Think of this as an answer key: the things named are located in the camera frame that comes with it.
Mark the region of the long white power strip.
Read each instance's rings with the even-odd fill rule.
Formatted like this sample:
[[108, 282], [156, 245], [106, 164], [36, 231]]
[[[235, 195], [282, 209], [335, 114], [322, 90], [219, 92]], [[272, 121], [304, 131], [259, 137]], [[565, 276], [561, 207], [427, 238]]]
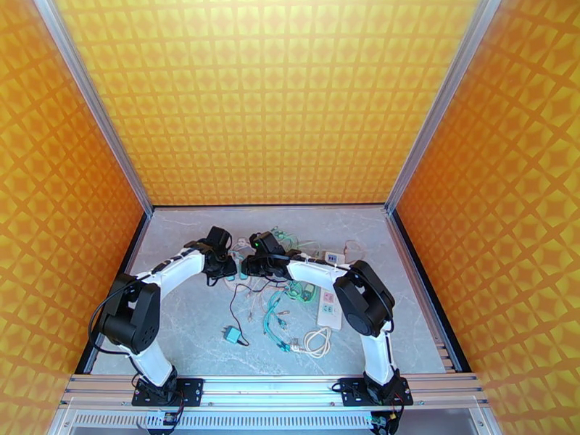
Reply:
[[[338, 252], [324, 251], [323, 259], [332, 265], [343, 265], [345, 256]], [[320, 327], [329, 327], [337, 331], [341, 330], [342, 309], [334, 289], [320, 287], [317, 325]]]

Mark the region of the perforated metal panel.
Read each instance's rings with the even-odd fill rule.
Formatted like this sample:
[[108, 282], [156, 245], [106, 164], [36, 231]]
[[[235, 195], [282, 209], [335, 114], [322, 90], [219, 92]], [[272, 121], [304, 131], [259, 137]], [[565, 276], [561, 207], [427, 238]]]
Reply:
[[[46, 435], [146, 435], [145, 423], [160, 410], [60, 410]], [[173, 435], [373, 435], [369, 412], [203, 412], [187, 410]], [[396, 435], [494, 435], [481, 415], [468, 409], [406, 410]]]

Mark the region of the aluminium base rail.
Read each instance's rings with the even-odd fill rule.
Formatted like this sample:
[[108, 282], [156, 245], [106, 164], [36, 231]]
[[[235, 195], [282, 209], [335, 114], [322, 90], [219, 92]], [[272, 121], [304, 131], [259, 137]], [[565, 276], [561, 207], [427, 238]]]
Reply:
[[[472, 373], [407, 374], [414, 407], [426, 409], [488, 407], [488, 399]], [[335, 376], [207, 376], [201, 405], [195, 410], [338, 410], [340, 394], [331, 387]], [[121, 410], [131, 406], [130, 376], [74, 375], [61, 406]], [[378, 410], [380, 406], [353, 407]]]

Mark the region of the small wired controller board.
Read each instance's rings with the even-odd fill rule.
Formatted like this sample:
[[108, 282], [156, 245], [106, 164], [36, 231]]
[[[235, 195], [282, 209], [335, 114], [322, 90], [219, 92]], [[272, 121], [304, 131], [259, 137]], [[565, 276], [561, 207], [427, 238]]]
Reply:
[[182, 412], [165, 412], [148, 418], [144, 427], [146, 435], [173, 435], [182, 416]]
[[370, 431], [373, 435], [396, 435], [401, 419], [402, 412], [373, 412], [369, 420]]

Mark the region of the aluminium frame post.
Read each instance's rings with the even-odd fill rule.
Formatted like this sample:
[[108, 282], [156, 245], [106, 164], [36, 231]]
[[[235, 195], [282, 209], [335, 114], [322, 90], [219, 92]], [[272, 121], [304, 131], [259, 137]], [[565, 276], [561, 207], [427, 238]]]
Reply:
[[502, 0], [479, 0], [442, 84], [385, 202], [384, 209], [388, 217], [396, 210], [411, 182], [501, 2]]
[[125, 178], [127, 179], [133, 193], [135, 194], [144, 214], [151, 218], [154, 206], [147, 195], [141, 179], [131, 162], [128, 153], [123, 146], [120, 136], [115, 129], [112, 120], [107, 112], [94, 82], [82, 60], [80, 52], [70, 35], [69, 30], [63, 20], [55, 0], [33, 0], [41, 19], [47, 27], [53, 41], [57, 45], [67, 68], [79, 88], [81, 95], [95, 119], [98, 128]]

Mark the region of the ribbed aluminium side rail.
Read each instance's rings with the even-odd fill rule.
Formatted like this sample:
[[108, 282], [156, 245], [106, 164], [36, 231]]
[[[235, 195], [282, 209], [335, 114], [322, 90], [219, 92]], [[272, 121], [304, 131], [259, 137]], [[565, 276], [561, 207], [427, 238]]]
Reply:
[[462, 373], [464, 371], [459, 357], [452, 349], [448, 349], [442, 341], [437, 341], [435, 345], [446, 373]]

